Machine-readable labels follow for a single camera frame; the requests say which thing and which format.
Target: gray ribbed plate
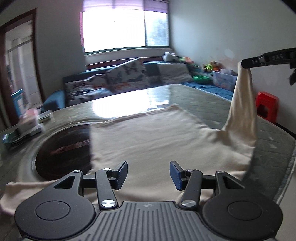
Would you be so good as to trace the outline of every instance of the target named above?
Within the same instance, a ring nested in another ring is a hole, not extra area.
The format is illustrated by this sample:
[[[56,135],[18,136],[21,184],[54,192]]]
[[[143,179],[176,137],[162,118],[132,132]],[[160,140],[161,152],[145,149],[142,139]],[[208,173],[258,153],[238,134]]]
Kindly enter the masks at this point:
[[[123,202],[103,211],[75,241],[225,241],[212,234],[193,211],[174,202]]]

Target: sofa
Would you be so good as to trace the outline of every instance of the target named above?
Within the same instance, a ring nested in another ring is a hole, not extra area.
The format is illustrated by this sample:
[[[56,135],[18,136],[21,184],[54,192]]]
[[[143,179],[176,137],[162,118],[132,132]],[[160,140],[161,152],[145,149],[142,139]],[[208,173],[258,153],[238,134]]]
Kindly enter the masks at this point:
[[[212,85],[195,83],[192,78],[195,74],[195,69],[187,63],[178,61],[142,62],[142,58],[117,66],[92,69],[64,77],[62,79],[63,89],[54,92],[47,98],[41,112],[56,111],[109,95],[167,84],[184,84],[193,88],[209,89],[205,91],[220,96],[222,96],[221,92],[227,91]],[[232,94],[230,91],[227,93],[230,98]]]

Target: blue blanket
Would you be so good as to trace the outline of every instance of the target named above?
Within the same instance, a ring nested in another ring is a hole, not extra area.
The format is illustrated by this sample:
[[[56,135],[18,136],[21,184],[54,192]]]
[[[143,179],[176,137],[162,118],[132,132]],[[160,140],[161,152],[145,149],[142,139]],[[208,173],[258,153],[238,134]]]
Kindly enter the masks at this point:
[[[225,90],[222,88],[219,88],[217,86],[214,85],[201,85],[195,82],[184,82],[182,83],[183,85],[195,88],[195,89],[200,89],[209,93],[213,93],[216,95],[219,95],[227,100],[232,100],[232,96],[233,96],[233,92],[229,91],[229,90]]]

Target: toy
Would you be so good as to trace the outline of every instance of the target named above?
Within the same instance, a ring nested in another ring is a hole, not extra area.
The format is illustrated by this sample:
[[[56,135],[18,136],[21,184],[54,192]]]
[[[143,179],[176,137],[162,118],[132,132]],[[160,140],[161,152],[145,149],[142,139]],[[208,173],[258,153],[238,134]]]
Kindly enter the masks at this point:
[[[194,63],[194,61],[192,61],[192,59],[191,58],[188,58],[188,57],[181,57],[180,58],[180,61],[186,62],[188,64],[193,64]]]
[[[203,65],[204,72],[220,71],[222,64],[212,61],[209,64]]]
[[[211,79],[209,77],[203,75],[193,76],[193,79],[198,84],[208,84],[209,82],[211,82]]]
[[[163,60],[167,62],[178,61],[179,57],[175,53],[165,52]]]

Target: window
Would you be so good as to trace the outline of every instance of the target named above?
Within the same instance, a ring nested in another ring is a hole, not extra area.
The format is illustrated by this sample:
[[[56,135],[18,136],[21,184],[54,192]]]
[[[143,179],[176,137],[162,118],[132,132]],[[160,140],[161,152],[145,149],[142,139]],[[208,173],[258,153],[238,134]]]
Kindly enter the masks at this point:
[[[169,47],[167,0],[84,0],[85,53],[133,47]]]

